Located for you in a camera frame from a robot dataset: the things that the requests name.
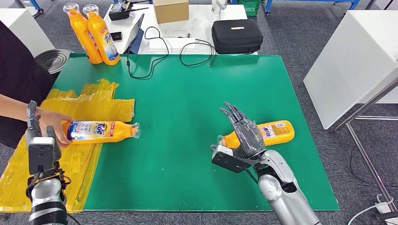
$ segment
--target yellow plastic sheet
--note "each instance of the yellow plastic sheet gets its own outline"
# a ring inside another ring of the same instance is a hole
[[[117,86],[102,79],[98,84],[86,84],[80,96],[76,96],[73,90],[52,89],[40,108],[63,113],[75,120],[131,121],[134,99],[113,99]],[[83,210],[101,148],[102,144],[78,144],[61,150],[60,166],[72,180],[65,190],[68,212]],[[1,212],[31,210],[31,202],[25,196],[29,177],[28,151],[23,137],[0,178]]]

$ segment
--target orange bottle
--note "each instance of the orange bottle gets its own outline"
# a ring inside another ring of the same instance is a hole
[[[139,123],[120,121],[72,121],[62,125],[66,138],[72,144],[119,142],[128,137],[139,138]]]
[[[63,7],[63,11],[69,16],[70,25],[75,32],[77,39],[82,45],[87,57],[92,64],[102,63],[102,57],[95,44],[94,38],[87,27],[87,19],[79,11],[79,5],[68,3]]]
[[[265,146],[286,143],[294,138],[293,126],[287,120],[263,123],[257,125],[257,127],[264,139]],[[236,149],[240,145],[235,131],[226,136],[218,136],[217,142],[230,149]]]
[[[83,7],[83,12],[88,18],[88,30],[94,37],[97,43],[99,52],[104,63],[113,66],[120,60],[120,55],[117,52],[116,46],[113,43],[111,33],[105,21],[98,13],[98,6],[90,4]]]

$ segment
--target gray carpet floor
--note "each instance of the gray carpet floor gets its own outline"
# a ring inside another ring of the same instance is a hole
[[[69,0],[38,0],[45,14],[36,20],[57,48],[82,52],[62,6]],[[359,3],[356,9],[364,9],[367,0]],[[106,13],[110,0],[77,0],[80,6],[97,4],[101,15]],[[210,0],[191,0],[191,4],[209,4]],[[343,18],[349,3],[332,5],[331,2],[274,1],[271,14],[264,15],[260,8],[257,23],[264,35],[259,54],[281,55],[289,73],[298,101],[304,112],[315,145],[321,156],[328,179],[339,202],[340,211],[317,212],[324,225],[343,225],[357,212],[373,205],[380,191],[363,162],[354,141],[345,128],[339,133],[323,130],[314,106],[303,84],[303,79],[328,39]],[[397,115],[396,105],[376,105],[369,115]],[[369,151],[381,178],[389,185],[398,185],[396,173],[398,164],[398,142],[396,122],[355,121],[354,129]],[[352,170],[363,180],[355,178]],[[0,172],[7,165],[13,149],[0,145]],[[398,188],[389,187],[392,196],[398,197]],[[355,220],[353,225],[385,224],[375,217],[371,210]],[[137,224],[137,225],[273,225],[278,221],[272,212],[261,213],[139,213],[139,212],[81,212],[76,218],[83,225]],[[0,225],[26,224],[28,214],[10,214],[7,222]]]

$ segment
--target robotic arm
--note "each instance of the robotic arm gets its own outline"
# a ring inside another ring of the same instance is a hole
[[[260,192],[281,225],[321,225],[284,158],[277,151],[266,149],[253,121],[234,105],[224,104],[230,112],[223,108],[220,110],[234,127],[240,146],[232,150],[222,145],[212,145],[212,163],[236,173],[245,170],[250,176],[248,168],[254,166]]]
[[[63,191],[70,183],[64,178],[64,171],[58,160],[61,151],[58,147],[53,127],[46,128],[43,136],[39,126],[40,115],[36,116],[35,101],[27,107],[28,129],[25,132],[28,147],[29,173],[26,196],[32,202],[29,225],[67,225],[65,208],[66,196]]]

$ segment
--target green mat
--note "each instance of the green mat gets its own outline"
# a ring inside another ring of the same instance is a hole
[[[133,55],[135,76],[145,76],[156,55]],[[315,210],[338,210],[307,123],[280,56],[218,55],[214,65],[185,67],[178,55],[158,63],[148,80],[130,78],[126,58],[112,67],[72,54],[54,88],[74,89],[104,78],[119,83],[115,98],[135,98],[142,134],[104,144],[84,210],[270,210],[247,173],[211,163],[218,135],[233,131],[219,111],[236,105],[258,124],[289,120],[296,132],[270,146],[284,156]],[[186,63],[205,55],[184,55]]]

